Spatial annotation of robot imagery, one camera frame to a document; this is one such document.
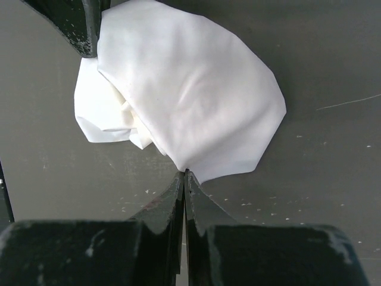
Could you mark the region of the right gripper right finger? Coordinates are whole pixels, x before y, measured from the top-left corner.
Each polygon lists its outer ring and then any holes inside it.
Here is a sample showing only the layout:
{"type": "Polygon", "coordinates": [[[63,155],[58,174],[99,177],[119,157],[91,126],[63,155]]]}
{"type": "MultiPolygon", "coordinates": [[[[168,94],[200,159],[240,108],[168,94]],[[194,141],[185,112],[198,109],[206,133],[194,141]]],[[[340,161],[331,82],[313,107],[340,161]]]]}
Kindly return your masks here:
{"type": "Polygon", "coordinates": [[[368,285],[346,235],[328,225],[245,225],[184,174],[190,285],[368,285]]]}

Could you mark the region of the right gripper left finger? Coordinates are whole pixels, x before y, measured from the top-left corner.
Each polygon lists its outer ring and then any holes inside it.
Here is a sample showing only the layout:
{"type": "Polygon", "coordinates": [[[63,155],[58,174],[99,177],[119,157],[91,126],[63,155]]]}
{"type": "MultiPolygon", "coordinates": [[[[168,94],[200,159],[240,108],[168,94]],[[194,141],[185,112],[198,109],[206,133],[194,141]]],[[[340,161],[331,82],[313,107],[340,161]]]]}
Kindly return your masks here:
{"type": "Polygon", "coordinates": [[[184,174],[126,220],[24,220],[1,234],[2,285],[174,285],[184,174]]]}

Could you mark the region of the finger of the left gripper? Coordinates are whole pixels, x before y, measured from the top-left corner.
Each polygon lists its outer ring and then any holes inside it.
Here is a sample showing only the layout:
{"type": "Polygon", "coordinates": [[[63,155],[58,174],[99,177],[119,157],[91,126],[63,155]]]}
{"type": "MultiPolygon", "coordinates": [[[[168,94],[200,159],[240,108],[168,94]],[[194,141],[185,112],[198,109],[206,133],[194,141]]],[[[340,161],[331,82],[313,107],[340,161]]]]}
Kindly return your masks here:
{"type": "Polygon", "coordinates": [[[83,58],[97,56],[102,0],[25,0],[49,21],[83,58]]]}

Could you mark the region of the white underwear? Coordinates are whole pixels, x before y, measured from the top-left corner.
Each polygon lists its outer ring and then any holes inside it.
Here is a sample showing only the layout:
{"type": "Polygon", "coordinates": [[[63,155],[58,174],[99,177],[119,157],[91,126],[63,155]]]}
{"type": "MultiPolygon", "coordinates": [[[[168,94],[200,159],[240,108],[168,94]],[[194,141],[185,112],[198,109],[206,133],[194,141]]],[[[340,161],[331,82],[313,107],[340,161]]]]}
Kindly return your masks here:
{"type": "Polygon", "coordinates": [[[273,72],[232,32],[157,1],[102,14],[74,113],[89,142],[154,144],[200,182],[253,171],[286,105],[273,72]]]}

